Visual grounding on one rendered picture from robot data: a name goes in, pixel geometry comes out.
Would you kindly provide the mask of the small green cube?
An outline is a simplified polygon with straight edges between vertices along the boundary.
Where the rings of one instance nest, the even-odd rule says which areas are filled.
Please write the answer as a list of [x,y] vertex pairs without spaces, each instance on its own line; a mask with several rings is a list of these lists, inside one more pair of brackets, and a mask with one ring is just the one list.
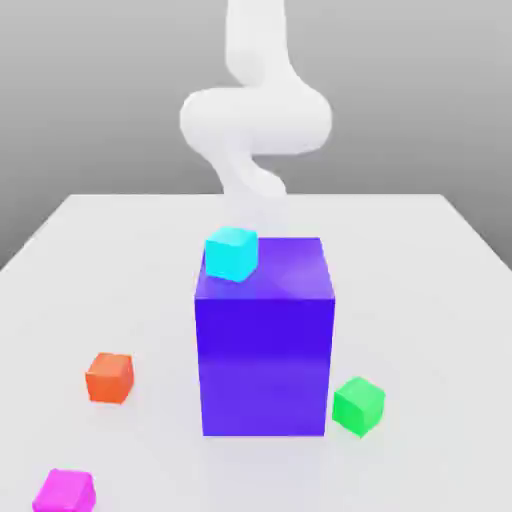
[[334,392],[332,419],[359,438],[381,420],[386,394],[363,377],[353,377]]

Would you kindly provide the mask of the small orange cube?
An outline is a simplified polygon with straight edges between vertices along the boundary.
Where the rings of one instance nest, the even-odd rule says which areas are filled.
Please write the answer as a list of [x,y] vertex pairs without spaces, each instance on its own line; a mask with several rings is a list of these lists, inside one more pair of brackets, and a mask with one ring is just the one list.
[[85,379],[91,401],[122,404],[134,385],[132,356],[100,352]]

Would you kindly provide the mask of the small magenta cube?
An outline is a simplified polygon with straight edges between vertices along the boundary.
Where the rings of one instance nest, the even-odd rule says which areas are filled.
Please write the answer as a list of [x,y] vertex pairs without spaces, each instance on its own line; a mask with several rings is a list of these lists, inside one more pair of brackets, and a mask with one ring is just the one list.
[[92,512],[93,476],[84,471],[52,469],[32,502],[33,512]]

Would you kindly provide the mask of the small cyan cube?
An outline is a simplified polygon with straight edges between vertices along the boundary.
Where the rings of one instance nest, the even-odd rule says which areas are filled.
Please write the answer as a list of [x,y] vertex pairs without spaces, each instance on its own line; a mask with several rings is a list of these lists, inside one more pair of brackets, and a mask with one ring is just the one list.
[[258,235],[253,230],[221,227],[205,242],[205,272],[233,282],[247,279],[258,266]]

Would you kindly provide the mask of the large purple box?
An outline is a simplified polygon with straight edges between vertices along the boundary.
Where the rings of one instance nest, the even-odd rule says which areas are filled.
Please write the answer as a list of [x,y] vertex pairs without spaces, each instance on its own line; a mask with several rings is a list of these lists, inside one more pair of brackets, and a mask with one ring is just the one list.
[[324,434],[335,293],[319,238],[261,239],[253,274],[201,272],[194,306],[204,435]]

